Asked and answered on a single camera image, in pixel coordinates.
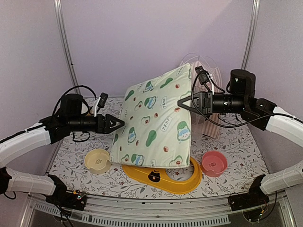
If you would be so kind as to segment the brown checkered mat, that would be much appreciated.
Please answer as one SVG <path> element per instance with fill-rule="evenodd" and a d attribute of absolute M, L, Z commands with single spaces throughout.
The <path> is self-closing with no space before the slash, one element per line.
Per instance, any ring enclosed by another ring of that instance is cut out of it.
<path fill-rule="evenodd" d="M 192 70 L 184 64 L 126 90 L 110 158 L 122 165 L 164 169 L 190 164 L 191 114 L 178 101 L 191 95 Z"/>

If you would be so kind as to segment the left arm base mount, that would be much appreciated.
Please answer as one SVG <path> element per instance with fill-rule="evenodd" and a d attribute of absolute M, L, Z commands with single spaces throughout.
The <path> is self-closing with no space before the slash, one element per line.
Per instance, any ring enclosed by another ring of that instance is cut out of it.
<path fill-rule="evenodd" d="M 79 190 L 76 193 L 69 192 L 67 186 L 55 175 L 47 175 L 55 185 L 52 195 L 45 195 L 45 201 L 59 207 L 84 211 L 86 205 L 86 195 L 80 196 Z"/>

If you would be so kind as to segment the pink striped pet tent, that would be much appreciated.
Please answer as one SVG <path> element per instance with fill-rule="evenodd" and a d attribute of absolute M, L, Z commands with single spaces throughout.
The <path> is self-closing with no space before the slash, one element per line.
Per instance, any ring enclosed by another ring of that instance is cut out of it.
<path fill-rule="evenodd" d="M 214 95 L 220 93 L 220 88 L 223 86 L 219 67 L 212 58 L 196 53 L 186 54 L 181 60 L 180 66 L 187 63 L 191 66 L 192 85 L 195 86 L 193 93 L 185 95 L 194 98 L 194 103 L 191 103 L 191 108 L 194 109 L 191 113 L 192 138 L 199 139 L 204 135 L 218 139 L 221 130 L 213 123 L 219 123 L 220 120 L 217 118 L 218 114 L 214 113 L 212 101 Z M 200 84 L 199 79 L 196 79 L 195 68 L 199 66 L 203 67 L 204 71 L 208 71 L 212 78 L 203 85 Z"/>

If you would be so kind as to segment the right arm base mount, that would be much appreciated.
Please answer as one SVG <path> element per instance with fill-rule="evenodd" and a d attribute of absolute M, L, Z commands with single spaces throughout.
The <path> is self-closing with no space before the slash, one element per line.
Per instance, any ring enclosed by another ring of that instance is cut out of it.
<path fill-rule="evenodd" d="M 264 194 L 260 188 L 261 181 L 265 175 L 260 175 L 254 179 L 248 192 L 232 193 L 228 197 L 228 203 L 232 211 L 252 208 L 259 205 L 264 205 L 269 202 L 269 197 Z"/>

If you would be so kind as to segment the white tent pole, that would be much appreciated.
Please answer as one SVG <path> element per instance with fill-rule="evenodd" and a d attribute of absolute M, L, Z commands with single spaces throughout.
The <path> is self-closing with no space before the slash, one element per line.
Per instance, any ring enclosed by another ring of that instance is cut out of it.
<path fill-rule="evenodd" d="M 189 63 L 191 66 L 192 84 L 194 83 L 197 73 L 195 68 L 202 66 L 204 70 L 212 74 L 213 82 L 220 88 L 223 88 L 222 76 L 216 62 L 208 56 L 202 56 L 196 53 L 188 53 L 180 61 L 179 66 Z"/>

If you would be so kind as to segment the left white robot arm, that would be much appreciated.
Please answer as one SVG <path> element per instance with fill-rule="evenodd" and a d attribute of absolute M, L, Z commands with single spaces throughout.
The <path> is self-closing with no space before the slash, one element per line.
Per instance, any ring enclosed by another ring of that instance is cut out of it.
<path fill-rule="evenodd" d="M 79 196 L 67 191 L 66 185 L 55 175 L 33 175 L 14 171 L 7 164 L 39 147 L 55 144 L 75 132 L 111 134 L 122 128 L 124 121 L 111 114 L 99 114 L 108 95 L 94 95 L 89 106 L 80 94 L 68 89 L 57 101 L 52 114 L 33 126 L 0 141 L 0 193 L 38 193 L 55 205 L 67 205 Z"/>

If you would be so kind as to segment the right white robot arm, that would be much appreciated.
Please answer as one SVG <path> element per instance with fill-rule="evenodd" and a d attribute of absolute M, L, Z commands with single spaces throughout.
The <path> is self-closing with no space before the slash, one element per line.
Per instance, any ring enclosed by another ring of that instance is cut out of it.
<path fill-rule="evenodd" d="M 255 98 L 256 76 L 246 70 L 234 69 L 226 90 L 219 93 L 211 91 L 191 92 L 189 96 L 178 100 L 178 106 L 203 116 L 207 121 L 212 114 L 240 114 L 254 127 L 280 135 L 298 146 L 303 145 L 303 122 L 286 112 L 275 103 Z M 256 177 L 245 195 L 248 206 L 255 206 L 263 195 L 303 183 L 302 161 L 279 172 Z"/>

